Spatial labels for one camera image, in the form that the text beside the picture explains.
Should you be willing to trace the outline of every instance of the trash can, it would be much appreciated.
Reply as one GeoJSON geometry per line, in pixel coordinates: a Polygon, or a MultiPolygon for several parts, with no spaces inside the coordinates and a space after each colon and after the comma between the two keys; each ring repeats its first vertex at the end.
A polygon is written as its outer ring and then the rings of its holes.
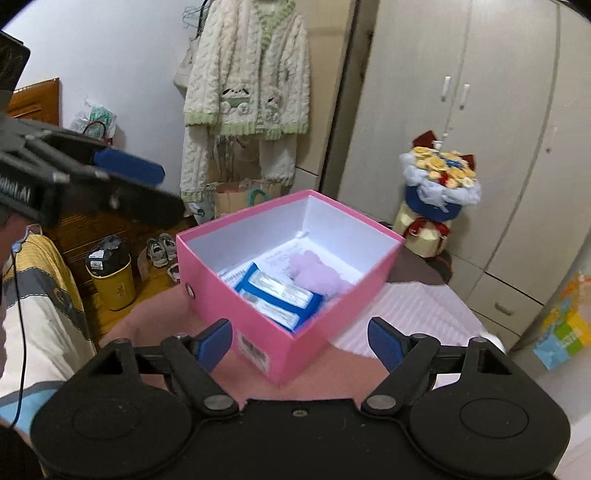
{"type": "Polygon", "coordinates": [[[131,256],[129,262],[121,270],[97,277],[86,266],[100,297],[109,310],[121,310],[135,300],[134,276],[131,271],[131,256]]]}

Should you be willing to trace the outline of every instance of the brown paper bag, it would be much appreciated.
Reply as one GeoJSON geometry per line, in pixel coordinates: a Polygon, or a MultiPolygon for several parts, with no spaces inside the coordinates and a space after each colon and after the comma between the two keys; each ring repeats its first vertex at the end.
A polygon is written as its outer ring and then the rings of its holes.
{"type": "Polygon", "coordinates": [[[281,185],[278,183],[271,183],[265,180],[258,180],[260,183],[260,190],[267,194],[267,198],[263,195],[256,194],[253,197],[252,205],[249,204],[252,190],[247,192],[239,192],[239,182],[222,183],[216,188],[216,207],[215,216],[219,218],[222,215],[236,213],[245,208],[263,203],[265,200],[272,200],[281,196],[281,185]]]}

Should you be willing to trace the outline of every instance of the cardigan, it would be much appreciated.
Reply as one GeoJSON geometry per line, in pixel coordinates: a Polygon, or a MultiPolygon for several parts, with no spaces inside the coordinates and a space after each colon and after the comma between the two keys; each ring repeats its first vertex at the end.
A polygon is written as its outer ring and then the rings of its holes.
{"type": "Polygon", "coordinates": [[[305,134],[310,114],[307,31],[293,0],[269,14],[255,0],[215,0],[193,60],[185,124],[222,135],[305,134]]]}

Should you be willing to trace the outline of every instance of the cable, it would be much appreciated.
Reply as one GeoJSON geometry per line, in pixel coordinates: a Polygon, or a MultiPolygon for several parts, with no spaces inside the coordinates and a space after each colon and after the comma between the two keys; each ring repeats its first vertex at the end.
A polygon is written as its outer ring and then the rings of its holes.
{"type": "Polygon", "coordinates": [[[21,307],[21,295],[18,291],[18,279],[17,279],[17,257],[14,252],[11,252],[12,255],[12,267],[14,269],[14,288],[17,293],[17,305],[18,305],[18,318],[21,322],[21,333],[22,333],[22,373],[21,373],[21,386],[18,391],[18,404],[17,404],[17,414],[10,425],[8,430],[14,430],[14,427],[17,425],[18,419],[21,416],[21,407],[22,407],[22,395],[25,390],[25,371],[27,370],[27,341],[25,339],[25,323],[22,319],[22,307],[21,307]]]}

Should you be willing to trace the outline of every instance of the purple plush toy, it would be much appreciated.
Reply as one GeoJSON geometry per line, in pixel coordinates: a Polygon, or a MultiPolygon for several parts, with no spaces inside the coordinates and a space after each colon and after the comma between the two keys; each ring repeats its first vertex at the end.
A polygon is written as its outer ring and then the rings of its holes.
{"type": "Polygon", "coordinates": [[[290,277],[298,287],[327,297],[342,295],[353,286],[310,250],[290,258],[290,277]]]}

